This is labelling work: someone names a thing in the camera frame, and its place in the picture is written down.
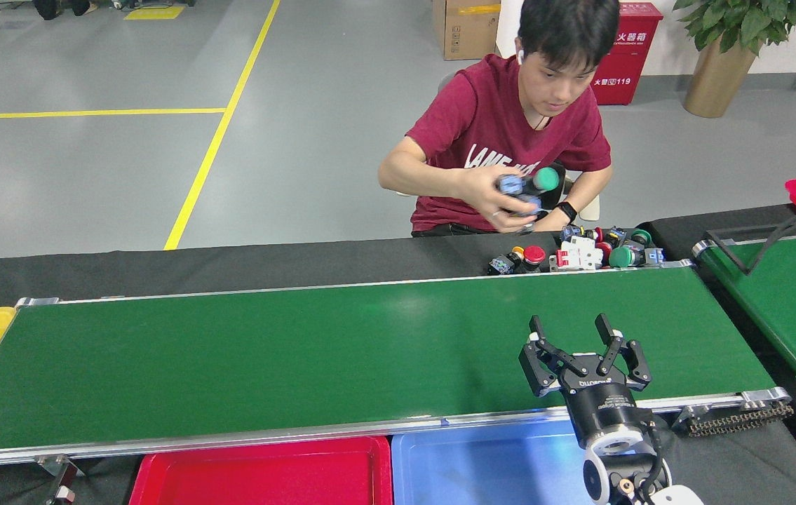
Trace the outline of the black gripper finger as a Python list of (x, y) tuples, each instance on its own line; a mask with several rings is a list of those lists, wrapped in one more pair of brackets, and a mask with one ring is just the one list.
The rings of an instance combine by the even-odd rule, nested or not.
[(536, 397), (568, 386), (568, 375), (584, 376), (584, 365), (571, 354), (552, 345), (545, 336), (541, 319), (536, 314), (529, 320), (528, 342), (520, 350), (519, 361), (530, 390)]
[(638, 392), (644, 390), (653, 379), (653, 374), (647, 365), (647, 358), (645, 358), (642, 351), (641, 343), (628, 341), (619, 330), (613, 329), (608, 316), (604, 313), (598, 314), (595, 319), (595, 326), (600, 338), (607, 346), (604, 355), (596, 365), (598, 376), (606, 377), (609, 376), (610, 371), (617, 370), (614, 362), (620, 354), (626, 362), (626, 368), (628, 368), (628, 374), (625, 378), (626, 386)]

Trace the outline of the person's left hand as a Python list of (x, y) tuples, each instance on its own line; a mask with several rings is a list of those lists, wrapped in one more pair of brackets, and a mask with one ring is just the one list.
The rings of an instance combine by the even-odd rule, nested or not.
[(555, 232), (570, 223), (567, 214), (560, 208), (553, 208), (545, 215), (533, 215), (532, 218), (520, 228), (520, 232)]

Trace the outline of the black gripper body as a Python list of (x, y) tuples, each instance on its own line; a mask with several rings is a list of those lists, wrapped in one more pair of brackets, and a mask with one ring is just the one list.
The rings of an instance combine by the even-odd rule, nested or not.
[(561, 392), (579, 447), (637, 447), (645, 443), (642, 415), (633, 392), (648, 382), (631, 379), (615, 365), (599, 374), (602, 356), (574, 354), (577, 367), (568, 365), (559, 375)]

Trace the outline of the person's right hand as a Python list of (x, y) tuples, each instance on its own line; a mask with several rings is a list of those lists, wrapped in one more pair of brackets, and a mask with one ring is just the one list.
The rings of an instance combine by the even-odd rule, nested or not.
[(522, 176), (519, 170), (504, 166), (482, 166), (461, 171), (457, 198), (477, 210), (497, 232), (520, 232), (533, 220), (536, 206), (498, 191), (503, 175)]

